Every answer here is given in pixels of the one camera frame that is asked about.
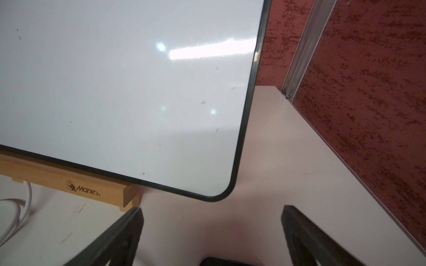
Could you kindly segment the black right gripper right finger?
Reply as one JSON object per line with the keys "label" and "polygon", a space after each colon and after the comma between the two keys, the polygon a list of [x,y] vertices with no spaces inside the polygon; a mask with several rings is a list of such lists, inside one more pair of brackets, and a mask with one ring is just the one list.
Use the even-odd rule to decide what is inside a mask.
{"label": "black right gripper right finger", "polygon": [[364,265],[295,206],[284,206],[281,223],[294,266]]}

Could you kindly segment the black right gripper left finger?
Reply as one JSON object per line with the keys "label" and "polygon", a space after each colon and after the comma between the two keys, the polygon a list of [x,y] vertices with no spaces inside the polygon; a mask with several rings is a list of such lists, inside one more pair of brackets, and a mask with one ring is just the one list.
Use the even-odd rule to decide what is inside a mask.
{"label": "black right gripper left finger", "polygon": [[131,208],[66,265],[131,266],[143,225],[142,209],[140,207]]}

